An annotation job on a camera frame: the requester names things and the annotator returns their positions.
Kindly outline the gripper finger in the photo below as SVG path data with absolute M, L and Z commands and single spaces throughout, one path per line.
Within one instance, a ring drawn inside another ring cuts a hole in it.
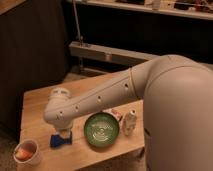
M 66 137 L 66 141 L 69 144 L 72 144 L 72 131 L 70 131 Z
M 54 141 L 59 141 L 59 139 L 60 139 L 60 133 L 56 132 L 56 133 L 54 133 L 54 134 L 52 135 L 52 137 L 53 137 L 53 140 L 54 140 Z

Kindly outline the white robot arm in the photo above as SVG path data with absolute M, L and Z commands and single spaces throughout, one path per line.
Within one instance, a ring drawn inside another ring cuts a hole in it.
M 137 100 L 148 171 L 213 171 L 213 70 L 183 56 L 136 65 L 74 98 L 55 89 L 44 120 L 65 130 L 77 117 Z

